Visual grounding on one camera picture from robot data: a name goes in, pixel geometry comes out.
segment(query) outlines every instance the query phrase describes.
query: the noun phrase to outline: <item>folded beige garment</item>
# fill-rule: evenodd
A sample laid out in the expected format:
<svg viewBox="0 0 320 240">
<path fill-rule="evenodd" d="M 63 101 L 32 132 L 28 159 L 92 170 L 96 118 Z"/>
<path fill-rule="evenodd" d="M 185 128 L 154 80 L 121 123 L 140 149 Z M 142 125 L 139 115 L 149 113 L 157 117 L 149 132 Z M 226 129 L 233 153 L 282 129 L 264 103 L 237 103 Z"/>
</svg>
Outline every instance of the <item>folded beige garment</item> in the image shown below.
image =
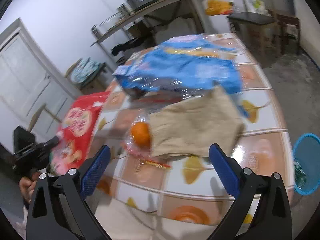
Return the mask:
<svg viewBox="0 0 320 240">
<path fill-rule="evenodd" d="M 208 157 L 218 143 L 229 156 L 243 129 L 240 113 L 221 86 L 199 98 L 183 100 L 150 115 L 152 156 L 194 154 Z"/>
</svg>

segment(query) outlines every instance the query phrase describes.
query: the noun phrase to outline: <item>door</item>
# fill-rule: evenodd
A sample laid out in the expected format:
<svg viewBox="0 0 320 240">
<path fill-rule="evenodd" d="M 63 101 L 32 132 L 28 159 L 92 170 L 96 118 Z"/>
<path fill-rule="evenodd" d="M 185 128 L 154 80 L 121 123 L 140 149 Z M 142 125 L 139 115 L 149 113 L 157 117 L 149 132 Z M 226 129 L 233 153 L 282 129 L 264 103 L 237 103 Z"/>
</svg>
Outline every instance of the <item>door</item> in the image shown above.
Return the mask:
<svg viewBox="0 0 320 240">
<path fill-rule="evenodd" d="M 73 98 L 50 76 L 22 35 L 17 33 L 0 51 L 0 96 L 27 124 L 45 103 L 60 119 Z M 59 123 L 43 111 L 33 132 L 52 138 Z"/>
</svg>

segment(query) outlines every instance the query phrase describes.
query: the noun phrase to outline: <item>dark chair cushion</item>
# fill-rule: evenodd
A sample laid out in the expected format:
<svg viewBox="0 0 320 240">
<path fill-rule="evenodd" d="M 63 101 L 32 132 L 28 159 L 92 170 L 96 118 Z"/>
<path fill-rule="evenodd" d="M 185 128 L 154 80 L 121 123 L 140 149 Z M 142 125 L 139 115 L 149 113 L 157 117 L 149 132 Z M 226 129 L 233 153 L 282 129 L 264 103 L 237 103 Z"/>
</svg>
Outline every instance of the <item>dark chair cushion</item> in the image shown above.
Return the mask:
<svg viewBox="0 0 320 240">
<path fill-rule="evenodd" d="M 275 22 L 273 17 L 250 12 L 235 13 L 227 16 L 228 19 L 249 22 L 256 25 L 266 25 Z"/>
</svg>

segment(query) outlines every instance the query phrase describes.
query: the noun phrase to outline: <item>blue bin rim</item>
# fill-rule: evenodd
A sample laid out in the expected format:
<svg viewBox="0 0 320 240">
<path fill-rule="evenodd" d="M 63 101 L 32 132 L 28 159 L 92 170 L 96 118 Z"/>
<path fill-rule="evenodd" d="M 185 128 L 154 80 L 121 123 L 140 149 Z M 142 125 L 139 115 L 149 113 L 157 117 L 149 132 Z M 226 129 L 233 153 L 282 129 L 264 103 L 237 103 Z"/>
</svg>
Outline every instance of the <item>blue bin rim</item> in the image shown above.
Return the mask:
<svg viewBox="0 0 320 240">
<path fill-rule="evenodd" d="M 320 144 L 320 138 L 318 136 L 316 136 L 313 133 L 305 133 L 303 135 L 300 136 L 300 138 L 295 142 L 294 147 L 293 147 L 293 157 L 296 153 L 297 147 L 300 144 L 300 142 L 303 140 L 303 138 L 305 137 L 312 137 L 315 140 L 318 141 L 318 143 Z M 300 194 L 300 195 L 310 195 L 311 193 L 313 193 L 320 185 L 320 180 L 318 181 L 317 185 L 314 186 L 311 190 L 308 191 L 302 191 L 301 189 L 298 188 L 297 184 L 294 183 L 294 189 Z"/>
</svg>

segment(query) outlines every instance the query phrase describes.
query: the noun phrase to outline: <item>floor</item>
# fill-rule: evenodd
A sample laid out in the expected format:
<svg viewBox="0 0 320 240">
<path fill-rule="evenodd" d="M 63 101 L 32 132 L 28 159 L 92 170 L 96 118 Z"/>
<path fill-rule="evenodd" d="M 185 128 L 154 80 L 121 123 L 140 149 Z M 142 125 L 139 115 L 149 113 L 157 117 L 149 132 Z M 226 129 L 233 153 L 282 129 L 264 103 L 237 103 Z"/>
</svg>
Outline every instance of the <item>floor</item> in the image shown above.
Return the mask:
<svg viewBox="0 0 320 240">
<path fill-rule="evenodd" d="M 246 46 L 262 62 L 258 45 Z M 294 40 L 290 40 L 280 57 L 273 48 L 267 48 L 262 64 L 282 107 L 292 145 L 307 132 L 320 136 L 320 71 L 305 53 L 297 56 L 295 50 Z M 319 202 L 320 189 L 303 197 L 295 192 L 291 208 L 293 238 L 304 228 Z"/>
</svg>

